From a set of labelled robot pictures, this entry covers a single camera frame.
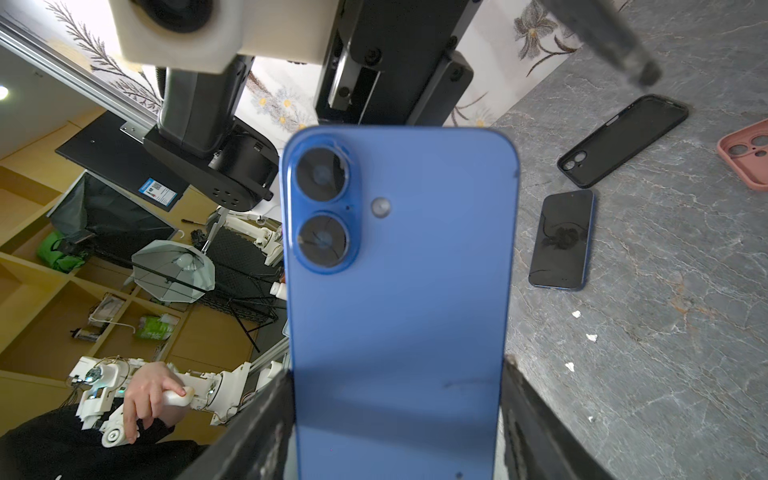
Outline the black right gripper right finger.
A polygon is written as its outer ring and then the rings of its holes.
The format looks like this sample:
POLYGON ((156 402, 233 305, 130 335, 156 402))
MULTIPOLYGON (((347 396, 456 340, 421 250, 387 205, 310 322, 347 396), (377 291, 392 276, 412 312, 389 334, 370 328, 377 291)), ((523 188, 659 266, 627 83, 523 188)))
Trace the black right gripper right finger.
POLYGON ((510 479, 613 480, 518 369, 504 360, 500 411, 510 479))

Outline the operator's hand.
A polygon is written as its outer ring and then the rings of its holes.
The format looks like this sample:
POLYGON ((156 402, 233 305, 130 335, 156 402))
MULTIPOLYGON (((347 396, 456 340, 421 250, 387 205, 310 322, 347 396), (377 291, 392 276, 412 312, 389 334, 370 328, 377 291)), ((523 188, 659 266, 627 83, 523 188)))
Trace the operator's hand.
POLYGON ((135 443, 139 437, 138 421, 145 429, 155 420, 174 427, 187 415, 187 407, 168 406, 164 403, 166 391, 180 396, 186 394, 178 376, 163 362, 143 365, 133 375, 123 401, 123 423, 126 440, 135 443))

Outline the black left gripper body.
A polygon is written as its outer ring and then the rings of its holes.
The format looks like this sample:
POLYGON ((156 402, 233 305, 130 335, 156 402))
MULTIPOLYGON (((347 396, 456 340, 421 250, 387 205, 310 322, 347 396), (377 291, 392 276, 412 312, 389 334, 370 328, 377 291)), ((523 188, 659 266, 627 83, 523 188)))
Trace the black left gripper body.
POLYGON ((474 77, 457 46, 480 5, 340 2, 315 98, 319 122, 443 125, 474 77))

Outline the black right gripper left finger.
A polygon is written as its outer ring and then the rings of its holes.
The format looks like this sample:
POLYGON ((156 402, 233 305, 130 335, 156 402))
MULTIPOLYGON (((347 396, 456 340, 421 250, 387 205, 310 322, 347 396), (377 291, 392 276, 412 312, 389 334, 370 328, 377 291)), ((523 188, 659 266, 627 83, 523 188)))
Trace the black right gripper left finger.
POLYGON ((283 371, 179 477, 281 479, 295 418, 293 374, 283 371))

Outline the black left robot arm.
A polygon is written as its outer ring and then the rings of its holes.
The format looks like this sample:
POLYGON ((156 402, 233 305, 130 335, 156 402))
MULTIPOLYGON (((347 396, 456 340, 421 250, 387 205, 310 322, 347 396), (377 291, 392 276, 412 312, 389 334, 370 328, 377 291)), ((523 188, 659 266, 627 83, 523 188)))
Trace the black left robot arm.
MULTIPOLYGON (((170 34, 170 56, 157 62, 163 105, 146 149, 219 205, 247 211, 270 198, 277 154, 235 110, 253 64, 241 50, 249 32, 243 5, 223 7, 222 50, 199 54, 193 39, 215 23, 213 1, 140 1, 137 9, 170 34)), ((315 103, 322 123, 438 126, 473 78, 456 47, 479 9, 476 1, 343 1, 324 49, 315 103)), ((661 71, 605 1, 536 1, 523 15, 525 40, 556 18, 599 56, 642 87, 661 71)))

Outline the operator's black sleeve forearm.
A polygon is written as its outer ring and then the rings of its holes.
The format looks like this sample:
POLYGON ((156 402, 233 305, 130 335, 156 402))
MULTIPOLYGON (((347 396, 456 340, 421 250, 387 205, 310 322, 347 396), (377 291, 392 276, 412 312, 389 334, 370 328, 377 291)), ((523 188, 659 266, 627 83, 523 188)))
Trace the operator's black sleeve forearm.
POLYGON ((133 444, 106 448, 84 430, 69 405, 37 416, 1 437, 3 479, 175 479, 206 450, 160 420, 139 429, 133 444))

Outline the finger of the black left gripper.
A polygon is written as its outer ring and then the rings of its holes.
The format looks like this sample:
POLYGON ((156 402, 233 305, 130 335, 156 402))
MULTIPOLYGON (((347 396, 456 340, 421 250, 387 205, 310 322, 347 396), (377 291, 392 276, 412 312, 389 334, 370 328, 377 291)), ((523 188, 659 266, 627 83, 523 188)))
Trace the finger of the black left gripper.
POLYGON ((638 87, 652 87, 662 70, 609 1, 543 0, 543 6, 609 65, 638 87))

